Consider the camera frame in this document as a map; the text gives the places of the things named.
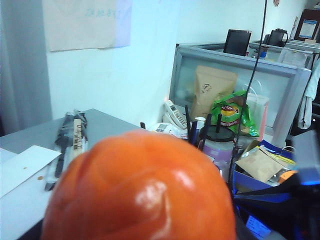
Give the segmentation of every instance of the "wall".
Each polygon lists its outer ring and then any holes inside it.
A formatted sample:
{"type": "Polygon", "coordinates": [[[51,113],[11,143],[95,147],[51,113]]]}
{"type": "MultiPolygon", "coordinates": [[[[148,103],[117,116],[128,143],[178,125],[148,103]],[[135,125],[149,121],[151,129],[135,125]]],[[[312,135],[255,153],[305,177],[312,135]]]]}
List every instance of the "wall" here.
{"type": "Polygon", "coordinates": [[[169,95],[179,7],[178,0],[134,0],[130,46],[47,52],[53,118],[96,108],[136,125],[158,122],[169,95]]]}
{"type": "MultiPolygon", "coordinates": [[[[265,32],[290,34],[306,2],[281,0],[274,7],[269,0],[265,32]]],[[[263,9],[263,0],[133,0],[130,46],[47,52],[53,118],[96,108],[150,127],[169,94],[175,44],[224,41],[228,29],[251,30],[257,40],[263,9]]]]}
{"type": "MultiPolygon", "coordinates": [[[[224,42],[228,29],[251,30],[251,40],[261,35],[264,0],[189,0],[181,5],[179,43],[224,42]]],[[[268,1],[265,34],[276,28],[290,35],[295,17],[300,17],[307,0],[281,0],[275,7],[268,1]]]]}
{"type": "Polygon", "coordinates": [[[314,5],[316,5],[318,2],[320,2],[320,1],[319,0],[308,0],[308,2],[306,4],[306,8],[313,9],[314,5]]]}
{"type": "Polygon", "coordinates": [[[41,0],[2,0],[1,32],[1,117],[8,134],[52,119],[41,0]]]}

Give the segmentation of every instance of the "green snack bag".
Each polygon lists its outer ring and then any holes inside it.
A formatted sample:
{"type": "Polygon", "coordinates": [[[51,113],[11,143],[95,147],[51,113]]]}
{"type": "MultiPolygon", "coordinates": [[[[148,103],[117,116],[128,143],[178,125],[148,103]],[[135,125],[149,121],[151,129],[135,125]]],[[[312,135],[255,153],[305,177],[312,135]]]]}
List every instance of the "green snack bag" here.
{"type": "MultiPolygon", "coordinates": [[[[234,133],[238,132],[238,124],[240,123],[240,113],[245,100],[246,91],[241,90],[225,96],[213,103],[211,124],[216,125],[218,114],[222,114],[221,125],[228,127],[234,133]]],[[[248,105],[243,109],[241,119],[241,134],[244,136],[258,137],[256,125],[252,119],[248,105]]]]}

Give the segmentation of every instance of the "brown paper bag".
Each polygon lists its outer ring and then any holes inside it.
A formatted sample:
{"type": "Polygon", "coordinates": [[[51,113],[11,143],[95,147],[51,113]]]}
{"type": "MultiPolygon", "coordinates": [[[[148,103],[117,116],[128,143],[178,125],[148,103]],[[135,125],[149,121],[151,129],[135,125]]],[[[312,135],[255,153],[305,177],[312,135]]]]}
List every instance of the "brown paper bag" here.
{"type": "Polygon", "coordinates": [[[214,101],[232,94],[238,75],[209,66],[197,66],[194,81],[194,100],[190,116],[204,117],[211,112],[214,101]]]}
{"type": "Polygon", "coordinates": [[[260,149],[250,150],[235,163],[250,174],[253,178],[267,182],[273,175],[279,172],[284,166],[264,154],[260,149]]]}

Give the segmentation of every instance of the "frosted glass partition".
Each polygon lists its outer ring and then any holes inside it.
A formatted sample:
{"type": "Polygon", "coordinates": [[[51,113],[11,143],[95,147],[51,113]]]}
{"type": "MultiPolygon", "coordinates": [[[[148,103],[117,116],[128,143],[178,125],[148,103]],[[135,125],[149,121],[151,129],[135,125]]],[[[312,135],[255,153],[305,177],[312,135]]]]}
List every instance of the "frosted glass partition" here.
{"type": "Polygon", "coordinates": [[[291,49],[310,51],[310,52],[313,52],[314,54],[320,53],[320,43],[311,44],[311,43],[305,43],[304,41],[290,39],[285,46],[291,49]]]}
{"type": "MultiPolygon", "coordinates": [[[[223,43],[177,45],[171,79],[170,99],[178,106],[192,106],[195,71],[198,65],[238,74],[235,91],[246,89],[255,59],[221,52],[223,43]]],[[[266,134],[282,146],[302,99],[311,71],[291,65],[260,60],[252,88],[270,99],[266,134]]]]}
{"type": "MultiPolygon", "coordinates": [[[[265,44],[262,44],[262,46],[267,48],[267,54],[266,54],[266,58],[265,58],[265,60],[267,60],[267,61],[277,62],[281,51],[288,50],[288,51],[300,52],[300,53],[305,54],[306,60],[304,63],[304,67],[306,69],[311,69],[311,67],[312,67],[313,52],[310,50],[290,47],[288,44],[285,45],[285,47],[265,45],[265,44]]],[[[249,52],[250,52],[250,54],[252,54],[254,51],[259,49],[259,43],[258,42],[250,42],[249,47],[250,47],[249,52]]]]}

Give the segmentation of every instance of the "white wall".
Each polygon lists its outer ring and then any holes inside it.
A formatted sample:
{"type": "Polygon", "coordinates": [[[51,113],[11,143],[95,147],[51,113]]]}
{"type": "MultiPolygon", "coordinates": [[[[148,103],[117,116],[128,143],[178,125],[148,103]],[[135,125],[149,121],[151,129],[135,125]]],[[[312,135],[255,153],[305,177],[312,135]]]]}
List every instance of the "white wall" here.
{"type": "MultiPolygon", "coordinates": [[[[290,34],[307,0],[269,0],[265,32],[290,34]]],[[[225,41],[228,29],[260,38],[264,0],[133,0],[131,44],[115,49],[47,52],[53,118],[96,108],[147,127],[158,122],[170,90],[176,43],[225,41]]]]}
{"type": "MultiPolygon", "coordinates": [[[[281,28],[290,35],[295,17],[308,0],[268,1],[264,33],[281,28]]],[[[228,29],[250,30],[251,40],[260,39],[264,0],[189,0],[181,5],[179,43],[224,42],[228,29]]]]}
{"type": "Polygon", "coordinates": [[[130,46],[47,52],[53,118],[96,108],[136,125],[158,122],[169,94],[179,7],[179,0],[134,0],[130,46]]]}

